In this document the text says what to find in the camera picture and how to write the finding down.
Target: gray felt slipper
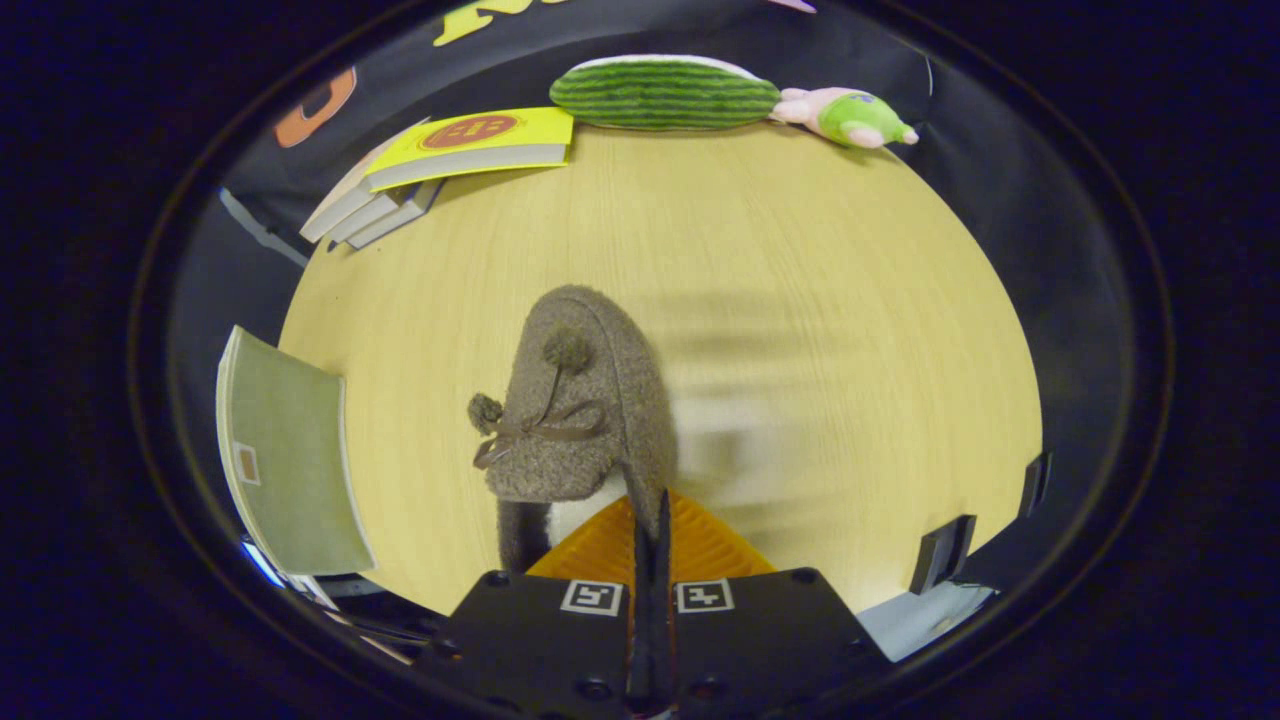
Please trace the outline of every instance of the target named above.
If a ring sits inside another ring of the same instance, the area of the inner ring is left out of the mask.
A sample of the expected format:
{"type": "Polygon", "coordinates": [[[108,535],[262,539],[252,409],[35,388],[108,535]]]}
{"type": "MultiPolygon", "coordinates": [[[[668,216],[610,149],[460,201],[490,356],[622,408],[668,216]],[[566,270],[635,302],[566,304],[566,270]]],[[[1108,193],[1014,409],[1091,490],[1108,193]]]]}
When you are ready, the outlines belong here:
{"type": "Polygon", "coordinates": [[[547,503],[590,497],[614,466],[636,521],[657,534],[676,433],[653,351],[609,299],[579,286],[544,295],[525,320],[506,405],[476,395],[467,410],[481,433],[494,433],[475,466],[499,500],[508,569],[522,571],[545,551],[536,546],[545,546],[547,503]]]}

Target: green striped plush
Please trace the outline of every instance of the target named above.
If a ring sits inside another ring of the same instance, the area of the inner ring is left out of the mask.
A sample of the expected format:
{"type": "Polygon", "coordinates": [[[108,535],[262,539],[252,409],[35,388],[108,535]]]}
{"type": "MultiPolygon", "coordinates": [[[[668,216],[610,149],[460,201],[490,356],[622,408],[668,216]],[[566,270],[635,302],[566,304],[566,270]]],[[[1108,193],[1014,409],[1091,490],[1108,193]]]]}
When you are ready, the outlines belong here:
{"type": "Polygon", "coordinates": [[[575,67],[552,85],[550,97],[593,126],[721,129],[763,120],[778,88],[709,58],[621,55],[575,67]]]}

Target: book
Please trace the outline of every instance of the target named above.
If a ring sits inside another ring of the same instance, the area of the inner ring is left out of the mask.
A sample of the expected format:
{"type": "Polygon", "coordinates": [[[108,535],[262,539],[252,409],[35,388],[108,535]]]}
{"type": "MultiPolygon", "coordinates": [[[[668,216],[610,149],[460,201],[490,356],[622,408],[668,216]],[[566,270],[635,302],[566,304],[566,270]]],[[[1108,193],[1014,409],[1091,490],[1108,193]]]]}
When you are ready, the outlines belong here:
{"type": "Polygon", "coordinates": [[[347,466],[346,383],[236,325],[218,363],[215,424],[236,511],[288,575],[378,566],[347,466]]]}
{"type": "Polygon", "coordinates": [[[410,186],[413,188],[413,192],[404,199],[399,208],[365,225],[358,232],[348,237],[347,242],[358,250],[396,228],[421,218],[428,210],[430,210],[431,204],[435,202],[435,197],[439,195],[440,186],[443,183],[444,179],[442,178],[410,186]]]}
{"type": "Polygon", "coordinates": [[[307,218],[307,222],[302,224],[302,229],[298,233],[311,242],[319,242],[321,237],[333,232],[338,223],[375,200],[378,195],[374,192],[372,186],[365,181],[365,173],[369,170],[369,167],[383,152],[390,149],[397,138],[426,122],[430,122],[430,118],[425,118],[417,124],[404,128],[380,142],[369,152],[365,152],[364,158],[352,165],[347,170],[347,174],[342,176],[342,179],[338,181],[338,184],[333,186],[333,190],[316,205],[316,209],[307,218]]]}
{"type": "Polygon", "coordinates": [[[410,128],[365,172],[374,191],[513,168],[564,165],[573,118],[559,108],[476,113],[410,128]]]}
{"type": "Polygon", "coordinates": [[[355,213],[343,218],[333,229],[324,234],[324,238],[332,242],[347,240],[374,222],[398,210],[415,190],[417,190],[416,184],[402,184],[370,195],[371,200],[369,202],[365,202],[355,213]]]}

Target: wooden table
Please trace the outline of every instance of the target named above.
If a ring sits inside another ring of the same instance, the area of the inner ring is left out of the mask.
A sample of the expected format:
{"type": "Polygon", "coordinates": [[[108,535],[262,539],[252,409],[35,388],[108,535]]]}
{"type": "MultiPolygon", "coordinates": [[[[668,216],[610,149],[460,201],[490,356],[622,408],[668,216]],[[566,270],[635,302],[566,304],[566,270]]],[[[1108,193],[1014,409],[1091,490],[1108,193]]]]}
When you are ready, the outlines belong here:
{"type": "Polygon", "coordinates": [[[972,512],[977,548],[1014,519],[1041,450],[1030,354],[919,177],[763,123],[579,127],[568,167],[451,178],[425,218],[307,265],[280,348],[348,380],[370,579],[451,612],[497,566],[465,409],[506,393],[525,314],[563,283],[659,352],[675,487],[854,611],[906,589],[922,534],[972,512]]]}

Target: green plush toy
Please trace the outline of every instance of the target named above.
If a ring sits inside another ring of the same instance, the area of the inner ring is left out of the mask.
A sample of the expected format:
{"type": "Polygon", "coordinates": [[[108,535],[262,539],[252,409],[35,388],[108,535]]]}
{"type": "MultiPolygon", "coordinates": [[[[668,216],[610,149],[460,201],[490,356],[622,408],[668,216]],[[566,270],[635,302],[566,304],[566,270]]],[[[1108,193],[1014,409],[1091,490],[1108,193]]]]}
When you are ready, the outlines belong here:
{"type": "Polygon", "coordinates": [[[824,87],[782,91],[769,118],[803,123],[813,132],[846,146],[881,147],[887,142],[915,145],[920,137],[879,97],[861,90],[824,87]]]}
{"type": "Polygon", "coordinates": [[[550,97],[593,126],[671,131],[763,120],[781,95],[772,82],[710,58],[618,55],[573,67],[550,97]]]}

